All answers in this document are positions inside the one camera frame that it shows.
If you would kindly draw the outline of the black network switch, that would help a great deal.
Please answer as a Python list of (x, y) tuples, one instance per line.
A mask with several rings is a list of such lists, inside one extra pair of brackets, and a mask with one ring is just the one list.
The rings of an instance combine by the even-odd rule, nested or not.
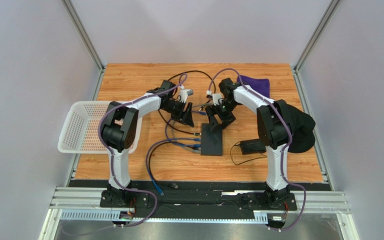
[(223, 155), (223, 129), (217, 125), (214, 129), (209, 123), (201, 124), (201, 156)]

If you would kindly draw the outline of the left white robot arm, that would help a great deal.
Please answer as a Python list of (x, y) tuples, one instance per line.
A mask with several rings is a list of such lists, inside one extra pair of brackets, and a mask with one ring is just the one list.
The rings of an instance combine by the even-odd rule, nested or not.
[(192, 89), (164, 80), (160, 87), (147, 91), (143, 96), (127, 102), (112, 101), (98, 125), (98, 137), (109, 156), (110, 179), (102, 192), (106, 203), (125, 206), (132, 200), (134, 190), (129, 188), (129, 149), (140, 128), (139, 118), (158, 110), (190, 127), (194, 126), (192, 103), (187, 98)]

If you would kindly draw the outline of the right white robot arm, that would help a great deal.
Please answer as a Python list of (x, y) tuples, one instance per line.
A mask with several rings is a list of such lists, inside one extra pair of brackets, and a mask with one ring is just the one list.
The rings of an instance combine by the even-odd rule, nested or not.
[(265, 146), (268, 166), (265, 182), (268, 189), (264, 192), (263, 202), (268, 208), (277, 209), (290, 196), (286, 164), (294, 130), (287, 104), (256, 92), (242, 80), (233, 82), (230, 78), (223, 79), (219, 88), (221, 93), (212, 94), (213, 104), (205, 108), (209, 120), (208, 131), (220, 133), (235, 121), (233, 110), (238, 105), (255, 113), (257, 133)]

